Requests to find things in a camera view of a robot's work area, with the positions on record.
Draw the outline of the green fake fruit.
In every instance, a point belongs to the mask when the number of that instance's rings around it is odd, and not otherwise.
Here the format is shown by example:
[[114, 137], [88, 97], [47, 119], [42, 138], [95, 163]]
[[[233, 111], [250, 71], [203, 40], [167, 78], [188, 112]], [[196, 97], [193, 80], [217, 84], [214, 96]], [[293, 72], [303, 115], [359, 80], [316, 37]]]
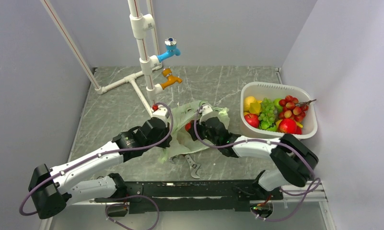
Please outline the green fake fruit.
[[277, 109], [275, 108], [273, 101], [269, 98], [264, 98], [260, 103], [260, 106], [261, 112], [259, 114], [259, 121], [266, 121], [270, 124], [274, 123], [277, 117]]

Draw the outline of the yellow star fruit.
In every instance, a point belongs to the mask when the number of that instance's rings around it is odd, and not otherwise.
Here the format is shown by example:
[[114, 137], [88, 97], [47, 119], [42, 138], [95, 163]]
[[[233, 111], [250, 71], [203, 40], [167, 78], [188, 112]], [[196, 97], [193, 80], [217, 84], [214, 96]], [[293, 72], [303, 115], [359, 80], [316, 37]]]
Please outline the yellow star fruit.
[[258, 101], [250, 103], [248, 108], [249, 113], [260, 115], [261, 111], [262, 111], [261, 103], [259, 103]]

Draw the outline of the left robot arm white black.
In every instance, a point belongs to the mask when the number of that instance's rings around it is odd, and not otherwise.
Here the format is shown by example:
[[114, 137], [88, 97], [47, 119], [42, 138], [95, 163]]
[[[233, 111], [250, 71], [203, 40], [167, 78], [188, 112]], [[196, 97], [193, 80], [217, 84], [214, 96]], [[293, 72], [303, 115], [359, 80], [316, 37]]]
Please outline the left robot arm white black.
[[101, 148], [74, 161], [52, 168], [45, 164], [34, 169], [28, 187], [40, 219], [48, 219], [72, 204], [93, 198], [122, 200], [128, 195], [120, 174], [88, 180], [98, 171], [125, 163], [154, 147], [168, 148], [173, 124], [153, 117], [117, 136]]

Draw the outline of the pale green plastic bag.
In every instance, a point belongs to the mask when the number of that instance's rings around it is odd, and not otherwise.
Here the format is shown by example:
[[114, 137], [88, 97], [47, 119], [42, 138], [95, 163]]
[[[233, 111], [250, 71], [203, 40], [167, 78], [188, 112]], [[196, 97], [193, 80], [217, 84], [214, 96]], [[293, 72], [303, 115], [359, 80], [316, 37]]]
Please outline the pale green plastic bag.
[[170, 142], [170, 147], [162, 151], [158, 162], [163, 163], [171, 157], [196, 153], [208, 148], [198, 140], [193, 141], [185, 130], [185, 125], [195, 119], [199, 106], [206, 104], [208, 104], [206, 101], [193, 101], [172, 109], [175, 120], [171, 132], [172, 141]]

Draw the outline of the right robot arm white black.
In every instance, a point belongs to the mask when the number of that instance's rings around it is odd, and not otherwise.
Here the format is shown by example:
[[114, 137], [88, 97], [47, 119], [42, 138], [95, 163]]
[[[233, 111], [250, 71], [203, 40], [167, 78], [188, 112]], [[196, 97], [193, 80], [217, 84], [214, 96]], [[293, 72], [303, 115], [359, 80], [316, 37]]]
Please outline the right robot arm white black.
[[315, 179], [318, 157], [292, 134], [271, 139], [248, 138], [229, 132], [217, 117], [203, 122], [191, 120], [185, 130], [193, 141], [217, 149], [226, 157], [271, 160], [277, 168], [260, 172], [252, 187], [253, 194], [259, 199], [266, 198], [281, 186], [304, 187]]

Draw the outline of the red grape bunch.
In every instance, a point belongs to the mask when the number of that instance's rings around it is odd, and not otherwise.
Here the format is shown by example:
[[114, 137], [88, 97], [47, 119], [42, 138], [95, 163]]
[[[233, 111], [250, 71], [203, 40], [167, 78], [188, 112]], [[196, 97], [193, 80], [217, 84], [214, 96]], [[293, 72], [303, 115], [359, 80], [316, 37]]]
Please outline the red grape bunch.
[[301, 123], [307, 115], [310, 104], [315, 101], [316, 99], [300, 102], [298, 98], [287, 95], [279, 102], [283, 107], [283, 111], [279, 114], [277, 113], [278, 119], [290, 118]]

